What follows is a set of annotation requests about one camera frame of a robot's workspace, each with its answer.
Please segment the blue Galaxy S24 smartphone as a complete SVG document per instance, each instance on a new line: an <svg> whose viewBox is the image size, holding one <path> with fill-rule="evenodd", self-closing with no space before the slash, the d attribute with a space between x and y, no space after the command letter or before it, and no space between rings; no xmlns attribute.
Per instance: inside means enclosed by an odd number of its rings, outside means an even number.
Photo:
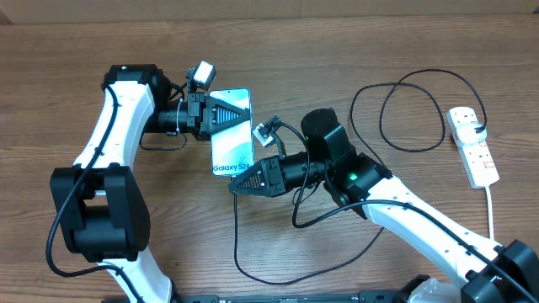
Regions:
<svg viewBox="0 0 539 303"><path fill-rule="evenodd" d="M247 88L215 90L213 98L248 110L248 119L211 136L211 169L219 177L243 173L254 163L251 95Z"/></svg>

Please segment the white power strip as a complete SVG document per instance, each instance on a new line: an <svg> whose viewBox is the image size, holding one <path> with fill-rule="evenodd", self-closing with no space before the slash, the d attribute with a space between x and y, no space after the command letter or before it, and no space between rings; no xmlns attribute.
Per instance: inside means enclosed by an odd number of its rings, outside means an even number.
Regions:
<svg viewBox="0 0 539 303"><path fill-rule="evenodd" d="M475 111L469 107L455 107L450 109L446 114L446 118L453 140L453 132L458 125L467 123L480 124ZM499 181L499 174L488 149L486 139L470 146L456 146L472 188L487 188Z"/></svg>

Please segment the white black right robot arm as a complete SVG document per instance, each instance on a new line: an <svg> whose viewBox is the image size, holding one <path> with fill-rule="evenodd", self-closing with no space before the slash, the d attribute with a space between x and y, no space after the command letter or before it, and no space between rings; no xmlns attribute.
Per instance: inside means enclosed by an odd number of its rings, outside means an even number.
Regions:
<svg viewBox="0 0 539 303"><path fill-rule="evenodd" d="M408 189L392 172L357 153L333 109L315 109L297 135L306 147L256 162L229 184L235 195L277 197L322 184L337 209L393 232L429 259L448 282L419 275L399 290L395 302L536 302L538 256L523 242L503 246L469 231Z"/></svg>

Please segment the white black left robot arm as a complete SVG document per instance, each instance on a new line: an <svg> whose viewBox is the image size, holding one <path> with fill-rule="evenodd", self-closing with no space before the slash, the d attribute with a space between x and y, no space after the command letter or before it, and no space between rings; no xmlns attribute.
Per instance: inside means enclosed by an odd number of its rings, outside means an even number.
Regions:
<svg viewBox="0 0 539 303"><path fill-rule="evenodd" d="M251 94L212 90L216 69L201 62L182 85L153 64L114 65L104 75L104 107L88 144L50 186L56 207L51 232L91 272L110 273L129 302L177 302L174 282L148 246L151 220L132 168L142 137L191 134L211 145L211 171L243 173L253 164Z"/></svg>

